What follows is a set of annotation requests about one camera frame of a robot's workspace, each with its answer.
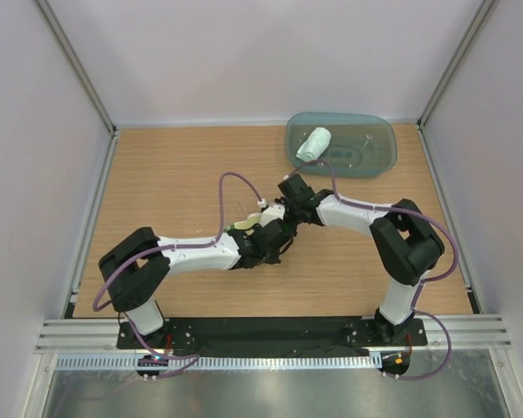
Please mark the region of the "green patterned towel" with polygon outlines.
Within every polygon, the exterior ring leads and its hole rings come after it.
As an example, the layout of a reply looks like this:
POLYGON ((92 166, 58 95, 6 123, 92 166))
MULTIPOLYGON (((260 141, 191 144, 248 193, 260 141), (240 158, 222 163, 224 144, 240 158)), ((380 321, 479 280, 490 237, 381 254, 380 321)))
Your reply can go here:
POLYGON ((250 213, 244 220, 236 221, 232 224, 229 224, 225 231, 228 232, 230 230, 242 230, 247 231, 254 227, 254 225, 258 224, 261 220, 262 214, 260 212, 257 213, 250 213))

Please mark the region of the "light mint green towel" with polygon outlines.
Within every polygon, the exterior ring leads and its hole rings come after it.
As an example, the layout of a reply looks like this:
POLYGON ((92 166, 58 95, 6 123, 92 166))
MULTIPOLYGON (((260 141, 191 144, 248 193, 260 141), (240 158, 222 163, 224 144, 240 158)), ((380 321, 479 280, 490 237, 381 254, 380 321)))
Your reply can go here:
POLYGON ((302 162, 319 159, 329 147, 331 132, 324 127, 316 127, 302 143, 296 152, 296 157, 302 162))

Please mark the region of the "teal transparent plastic basin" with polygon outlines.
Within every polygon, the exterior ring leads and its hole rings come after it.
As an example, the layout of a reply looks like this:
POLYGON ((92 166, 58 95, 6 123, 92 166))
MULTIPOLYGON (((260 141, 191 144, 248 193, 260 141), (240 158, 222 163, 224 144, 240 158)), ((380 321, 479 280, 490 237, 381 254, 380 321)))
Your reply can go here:
POLYGON ((324 164, 306 165, 297 153, 318 128, 330 134, 329 145, 319 156, 344 178, 374 178, 397 163, 397 141, 392 126, 384 119, 360 114, 302 112, 286 125, 284 150, 300 172, 327 176, 324 164))

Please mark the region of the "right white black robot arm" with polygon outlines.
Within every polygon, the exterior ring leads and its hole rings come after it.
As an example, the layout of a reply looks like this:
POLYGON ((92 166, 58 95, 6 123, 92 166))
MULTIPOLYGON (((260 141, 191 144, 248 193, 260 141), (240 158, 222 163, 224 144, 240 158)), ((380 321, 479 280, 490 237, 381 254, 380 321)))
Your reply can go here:
POLYGON ((346 203, 324 190, 301 201, 285 196, 285 219, 296 224, 338 226, 370 236, 390 276, 384 300, 374 316, 377 338, 394 345, 405 338, 414 317, 413 300, 445 252, 441 238, 422 219, 414 202, 403 199, 384 212, 362 202, 346 203))

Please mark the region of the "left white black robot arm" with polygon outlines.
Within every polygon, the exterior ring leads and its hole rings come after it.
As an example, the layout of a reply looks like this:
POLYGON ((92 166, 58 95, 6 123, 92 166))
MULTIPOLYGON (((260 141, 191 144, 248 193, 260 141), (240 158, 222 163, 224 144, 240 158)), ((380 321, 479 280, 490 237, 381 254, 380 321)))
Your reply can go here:
POLYGON ((296 228, 281 220, 202 239, 169 239, 156 235, 150 226, 141 227, 99 260, 105 284, 92 309, 98 312, 112 306, 133 323, 137 338, 146 347, 160 347, 167 328, 153 294, 164 279, 200 270, 278 264, 295 236, 296 228))

